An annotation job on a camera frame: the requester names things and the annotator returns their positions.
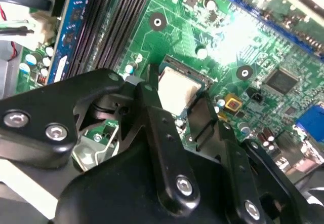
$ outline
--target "capacitor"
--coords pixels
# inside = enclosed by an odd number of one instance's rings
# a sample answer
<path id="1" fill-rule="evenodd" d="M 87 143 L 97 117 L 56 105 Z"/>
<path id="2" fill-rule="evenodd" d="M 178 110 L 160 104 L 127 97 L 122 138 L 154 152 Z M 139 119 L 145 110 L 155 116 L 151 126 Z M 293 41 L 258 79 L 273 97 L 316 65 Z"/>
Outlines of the capacitor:
<path id="1" fill-rule="evenodd" d="M 42 55 L 39 52 L 33 52 L 25 56 L 27 64 L 35 66 L 38 62 L 42 60 Z"/>
<path id="2" fill-rule="evenodd" d="M 133 74 L 134 70 L 135 70 L 135 68 L 134 68 L 134 65 L 132 65 L 132 64 L 127 64 L 125 67 L 126 73 Z"/>
<path id="3" fill-rule="evenodd" d="M 40 74 L 43 76 L 43 77 L 47 77 L 49 75 L 49 71 L 47 70 L 47 68 L 41 68 L 40 69 Z"/>
<path id="4" fill-rule="evenodd" d="M 217 5 L 214 0 L 204 0 L 204 7 L 206 10 L 211 11 L 215 10 Z"/>
<path id="5" fill-rule="evenodd" d="M 48 46 L 45 48 L 45 52 L 46 52 L 47 56 L 52 57 L 54 54 L 54 48 L 51 46 Z"/>
<path id="6" fill-rule="evenodd" d="M 248 135 L 251 133 L 251 128 L 246 122 L 241 122 L 237 125 L 238 129 L 241 131 L 242 134 Z"/>
<path id="7" fill-rule="evenodd" d="M 216 113 L 219 113 L 219 111 L 220 111 L 219 107 L 214 106 L 214 109 L 215 109 L 215 112 L 216 112 Z"/>
<path id="8" fill-rule="evenodd" d="M 45 67 L 49 67 L 51 65 L 51 59 L 49 57 L 44 57 L 42 62 Z"/>
<path id="9" fill-rule="evenodd" d="M 264 127 L 262 132 L 268 141 L 274 141 L 274 135 L 270 128 Z"/>
<path id="10" fill-rule="evenodd" d="M 263 133 L 258 133 L 257 137 L 262 142 L 263 145 L 269 145 L 269 141 L 267 140 L 267 138 Z"/>
<path id="11" fill-rule="evenodd" d="M 225 100 L 224 99 L 218 99 L 216 103 L 219 107 L 225 106 Z"/>
<path id="12" fill-rule="evenodd" d="M 19 69 L 23 72 L 23 73 L 30 73 L 30 67 L 28 66 L 27 63 L 21 63 L 19 65 Z"/>
<path id="13" fill-rule="evenodd" d="M 208 51 L 205 47 L 199 46 L 196 48 L 196 55 L 198 59 L 205 59 L 208 57 Z"/>

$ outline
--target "red wire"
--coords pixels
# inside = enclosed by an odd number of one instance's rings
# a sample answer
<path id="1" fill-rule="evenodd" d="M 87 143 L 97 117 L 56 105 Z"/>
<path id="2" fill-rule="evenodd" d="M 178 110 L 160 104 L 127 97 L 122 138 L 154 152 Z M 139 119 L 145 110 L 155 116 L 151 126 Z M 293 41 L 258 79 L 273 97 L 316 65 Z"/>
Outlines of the red wire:
<path id="1" fill-rule="evenodd" d="M 4 10 L 2 9 L 1 5 L 0 5 L 0 14 L 1 14 L 2 19 L 6 21 L 7 17 L 6 17 L 6 14 L 5 14 Z M 12 53 L 10 59 L 13 59 L 13 58 L 17 57 L 18 52 L 17 52 L 17 49 L 16 49 L 16 44 L 14 42 L 10 42 L 10 44 L 11 44 L 11 46 L 13 48 L 13 53 Z"/>

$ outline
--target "yellow component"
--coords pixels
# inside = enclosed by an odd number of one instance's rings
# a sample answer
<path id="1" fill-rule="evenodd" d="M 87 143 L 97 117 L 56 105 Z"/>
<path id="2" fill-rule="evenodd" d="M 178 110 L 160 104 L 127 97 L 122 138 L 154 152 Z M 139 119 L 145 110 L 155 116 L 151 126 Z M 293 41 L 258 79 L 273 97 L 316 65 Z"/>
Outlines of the yellow component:
<path id="1" fill-rule="evenodd" d="M 224 98 L 225 107 L 231 111 L 238 111 L 242 107 L 241 100 L 234 94 L 228 94 Z"/>
<path id="2" fill-rule="evenodd" d="M 220 111 L 220 112 L 217 114 L 217 116 L 218 116 L 218 119 L 227 122 L 227 116 L 226 116 L 226 114 L 225 114 L 224 112 Z"/>

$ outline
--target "blue port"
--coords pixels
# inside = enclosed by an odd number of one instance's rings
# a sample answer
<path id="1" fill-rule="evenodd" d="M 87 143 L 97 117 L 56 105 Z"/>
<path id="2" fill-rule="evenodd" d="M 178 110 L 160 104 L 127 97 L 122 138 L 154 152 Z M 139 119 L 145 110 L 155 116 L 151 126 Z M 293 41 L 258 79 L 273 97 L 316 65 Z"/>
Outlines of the blue port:
<path id="1" fill-rule="evenodd" d="M 262 23 L 264 23 L 265 25 L 267 25 L 270 28 L 274 29 L 280 35 L 282 35 L 283 37 L 285 37 L 290 42 L 296 44 L 297 46 L 299 46 L 301 49 L 303 49 L 307 53 L 312 54 L 312 55 L 315 55 L 322 62 L 324 62 L 324 54 L 320 54 L 320 55 L 314 54 L 314 50 L 312 49 L 312 47 L 309 46 L 309 45 L 307 45 L 303 41 L 299 40 L 298 37 L 296 37 L 295 35 L 287 32 L 285 29 L 283 29 L 279 25 L 275 24 L 274 22 L 268 21 L 268 20 L 264 20 L 262 18 L 262 16 L 261 16 L 261 12 L 259 10 L 255 9 L 251 5 L 249 5 L 246 2 L 244 2 L 243 0 L 229 0 L 229 1 L 231 1 L 232 3 L 236 4 L 237 6 L 239 6 L 241 9 L 243 9 L 243 10 L 247 11 L 248 13 L 250 13 L 251 15 L 253 15 L 258 20 L 260 20 Z"/>
<path id="2" fill-rule="evenodd" d="M 67 0 L 68 4 L 64 20 L 62 20 L 62 31 L 58 37 L 56 51 L 49 73 L 48 83 L 51 84 L 64 78 L 69 69 L 69 60 L 73 55 L 73 47 L 83 23 L 83 14 L 89 0 Z"/>
<path id="3" fill-rule="evenodd" d="M 306 130 L 316 141 L 324 140 L 324 108 L 320 105 L 312 106 L 299 119 L 296 125 Z"/>

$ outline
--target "silver screw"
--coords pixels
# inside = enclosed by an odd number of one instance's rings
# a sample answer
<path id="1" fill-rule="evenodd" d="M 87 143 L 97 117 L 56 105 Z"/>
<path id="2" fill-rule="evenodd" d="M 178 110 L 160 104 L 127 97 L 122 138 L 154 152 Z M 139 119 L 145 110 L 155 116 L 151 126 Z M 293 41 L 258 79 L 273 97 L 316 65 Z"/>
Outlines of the silver screw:
<path id="1" fill-rule="evenodd" d="M 251 145 L 253 146 L 253 148 L 255 148 L 255 149 L 258 149 L 259 148 L 259 146 L 255 143 L 255 142 L 251 142 Z"/>
<path id="2" fill-rule="evenodd" d="M 177 187 L 180 192 L 185 195 L 189 196 L 192 194 L 192 185 L 189 180 L 185 177 L 178 177 L 177 178 Z"/>
<path id="3" fill-rule="evenodd" d="M 61 125 L 50 125 L 46 128 L 46 136 L 55 141 L 62 141 L 67 137 L 67 130 Z"/>
<path id="4" fill-rule="evenodd" d="M 29 122 L 29 118 L 26 114 L 20 113 L 18 111 L 8 113 L 4 117 L 4 123 L 12 128 L 24 127 Z"/>
<path id="5" fill-rule="evenodd" d="M 253 217 L 254 220 L 259 220 L 260 219 L 260 212 L 258 208 L 250 201 L 247 200 L 244 203 L 245 209 L 247 210 L 248 214 Z"/>
<path id="6" fill-rule="evenodd" d="M 230 126 L 228 123 L 224 123 L 224 127 L 225 127 L 226 129 L 231 129 L 231 126 Z"/>
<path id="7" fill-rule="evenodd" d="M 150 85 L 145 85 L 144 87 L 145 87 L 146 90 L 149 90 L 149 91 L 152 91 L 153 90 Z"/>
<path id="8" fill-rule="evenodd" d="M 118 79 L 119 79 L 118 76 L 115 75 L 114 73 L 110 73 L 109 78 L 111 78 L 113 81 L 118 81 Z"/>
<path id="9" fill-rule="evenodd" d="M 94 140 L 95 142 L 100 142 L 100 141 L 102 140 L 102 136 L 101 136 L 100 134 L 95 134 L 95 135 L 93 136 L 93 140 Z"/>

